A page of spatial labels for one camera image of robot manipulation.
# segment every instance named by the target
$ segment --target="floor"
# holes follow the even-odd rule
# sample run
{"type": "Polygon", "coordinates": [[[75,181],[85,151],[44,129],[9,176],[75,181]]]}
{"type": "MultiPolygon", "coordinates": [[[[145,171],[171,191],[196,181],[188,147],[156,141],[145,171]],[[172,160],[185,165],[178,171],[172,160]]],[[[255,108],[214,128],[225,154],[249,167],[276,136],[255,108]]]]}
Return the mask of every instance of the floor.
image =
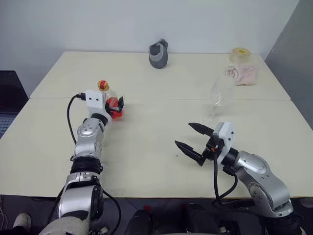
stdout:
{"type": "MultiPolygon", "coordinates": [[[[206,210],[216,214],[218,219],[237,220],[242,235],[260,235],[261,227],[258,219],[254,216],[243,213],[224,213],[212,208],[212,199],[195,198],[118,198],[122,210],[121,224],[116,231],[116,235],[124,234],[128,222],[133,214],[144,206],[150,206],[154,218],[154,233],[166,234],[182,232],[180,228],[180,215],[182,205],[196,203],[202,205],[206,210]]],[[[3,197],[3,211],[8,217],[8,228],[12,228],[16,216],[21,212],[27,212],[32,217],[32,229],[34,234],[38,234],[45,226],[47,215],[53,206],[54,198],[36,198],[25,196],[3,197]]],[[[301,226],[307,231],[307,234],[313,234],[313,208],[303,207],[299,199],[292,199],[294,210],[304,219],[300,220],[301,226]]],[[[94,223],[94,227],[109,227],[113,229],[117,222],[118,212],[115,204],[111,200],[104,203],[104,213],[101,218],[94,223]]]]}

